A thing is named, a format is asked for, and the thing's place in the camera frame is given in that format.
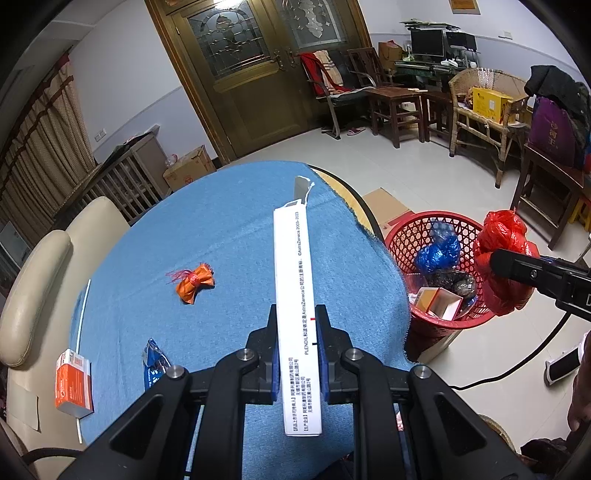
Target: cardboard box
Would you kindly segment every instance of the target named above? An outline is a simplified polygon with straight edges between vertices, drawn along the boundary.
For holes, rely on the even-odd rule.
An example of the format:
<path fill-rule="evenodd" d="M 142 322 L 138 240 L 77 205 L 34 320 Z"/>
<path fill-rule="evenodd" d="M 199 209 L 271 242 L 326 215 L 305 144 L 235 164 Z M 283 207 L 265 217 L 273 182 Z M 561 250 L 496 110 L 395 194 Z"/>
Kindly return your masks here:
<path fill-rule="evenodd" d="M 306 199 L 313 183 L 296 177 L 296 200 L 273 212 L 275 301 L 285 434 L 322 433 L 316 314 Z"/>
<path fill-rule="evenodd" d="M 400 45 L 396 45 L 393 40 L 378 43 L 379 61 L 386 70 L 396 68 L 395 61 L 402 60 L 404 51 Z"/>
<path fill-rule="evenodd" d="M 513 100 L 513 97 L 506 93 L 476 87 L 474 91 L 474 112 L 494 122 L 503 123 L 505 107 Z M 509 123 L 515 122 L 515 115 L 509 117 Z"/>
<path fill-rule="evenodd" d="M 163 177 L 173 192 L 176 192 L 185 185 L 215 171 L 216 167 L 213 166 L 205 146 L 202 145 L 179 159 L 172 167 L 167 168 Z"/>
<path fill-rule="evenodd" d="M 90 361 L 67 349 L 56 363 L 56 408 L 77 419 L 92 413 Z"/>
<path fill-rule="evenodd" d="M 453 320 L 464 299 L 445 288 L 423 287 L 417 293 L 415 307 L 441 320 Z"/>
<path fill-rule="evenodd" d="M 378 221 L 384 240 L 398 222 L 413 214 L 405 204 L 384 189 L 374 190 L 362 198 Z"/>

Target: door handle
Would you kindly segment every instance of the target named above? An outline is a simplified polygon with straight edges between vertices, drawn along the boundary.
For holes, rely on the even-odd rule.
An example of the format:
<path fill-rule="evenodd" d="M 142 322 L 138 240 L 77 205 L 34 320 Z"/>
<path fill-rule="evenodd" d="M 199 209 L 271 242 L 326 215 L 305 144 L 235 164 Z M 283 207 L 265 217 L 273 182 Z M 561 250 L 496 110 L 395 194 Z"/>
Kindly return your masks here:
<path fill-rule="evenodd" d="M 296 62 L 296 58 L 295 55 L 293 53 L 293 50 L 291 48 L 288 48 L 285 53 L 287 53 L 287 58 L 290 59 L 290 65 L 292 66 L 292 68 L 296 68 L 297 67 L 297 62 Z"/>
<path fill-rule="evenodd" d="M 281 53 L 279 52 L 279 50 L 275 50 L 273 52 L 273 57 L 271 61 L 276 61 L 277 65 L 279 65 L 279 69 L 285 71 L 285 65 L 283 65 L 283 60 L 281 60 Z"/>

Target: orange candy wrapper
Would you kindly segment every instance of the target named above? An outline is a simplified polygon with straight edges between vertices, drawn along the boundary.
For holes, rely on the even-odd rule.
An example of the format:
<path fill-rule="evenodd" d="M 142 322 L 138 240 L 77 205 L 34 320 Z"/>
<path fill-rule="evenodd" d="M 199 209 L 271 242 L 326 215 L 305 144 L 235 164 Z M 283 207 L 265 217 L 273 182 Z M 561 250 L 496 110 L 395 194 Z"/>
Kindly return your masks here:
<path fill-rule="evenodd" d="M 177 285 L 178 296 L 185 303 L 191 305 L 195 301 L 195 294 L 204 286 L 213 287 L 215 282 L 213 280 L 213 270 L 205 263 L 199 265 L 195 270 L 180 270 L 178 272 L 167 273 L 172 281 L 181 280 Z"/>

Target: wicker chair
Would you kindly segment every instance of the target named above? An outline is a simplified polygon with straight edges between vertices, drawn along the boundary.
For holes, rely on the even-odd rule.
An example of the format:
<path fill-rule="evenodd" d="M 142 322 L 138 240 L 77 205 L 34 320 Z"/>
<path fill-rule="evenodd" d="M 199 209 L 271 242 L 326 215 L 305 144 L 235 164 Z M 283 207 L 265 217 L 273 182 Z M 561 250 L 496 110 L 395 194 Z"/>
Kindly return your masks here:
<path fill-rule="evenodd" d="M 453 157 L 456 153 L 457 145 L 471 145 L 473 147 L 485 148 L 482 145 L 473 144 L 457 139 L 459 129 L 464 129 L 478 138 L 494 145 L 498 151 L 498 159 L 495 158 L 496 179 L 495 187 L 500 188 L 501 178 L 505 170 L 505 161 L 513 140 L 519 143 L 521 155 L 523 156 L 524 145 L 527 140 L 528 125 L 524 123 L 527 114 L 527 101 L 529 96 L 525 93 L 525 81 L 502 72 L 495 70 L 495 81 L 493 88 L 501 93 L 506 93 L 513 97 L 513 101 L 508 102 L 505 108 L 505 115 L 503 123 L 498 124 L 492 120 L 488 120 L 482 115 L 478 115 L 470 110 L 463 103 L 468 90 L 471 87 L 479 86 L 478 69 L 467 69 L 458 73 L 449 82 L 449 88 L 452 94 L 453 101 L 453 127 L 452 127 L 452 142 L 449 147 L 449 156 Z M 519 116 L 519 122 L 509 123 L 509 117 L 513 114 Z M 466 118 L 466 123 L 460 121 L 460 117 Z M 483 125 L 483 133 L 481 130 L 470 125 L 470 120 Z M 491 137 L 491 129 L 499 133 L 500 141 Z"/>

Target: wooden door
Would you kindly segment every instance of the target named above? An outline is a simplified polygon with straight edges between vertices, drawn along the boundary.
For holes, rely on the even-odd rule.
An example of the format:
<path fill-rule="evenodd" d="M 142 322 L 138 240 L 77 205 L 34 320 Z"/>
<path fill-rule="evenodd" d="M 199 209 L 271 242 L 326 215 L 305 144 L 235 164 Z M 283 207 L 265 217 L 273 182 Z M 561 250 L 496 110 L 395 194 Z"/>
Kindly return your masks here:
<path fill-rule="evenodd" d="M 308 129 L 261 0 L 201 0 L 173 19 L 238 157 Z"/>
<path fill-rule="evenodd" d="M 237 157 L 318 125 L 298 53 L 361 46 L 348 0 L 181 0 L 169 8 Z"/>

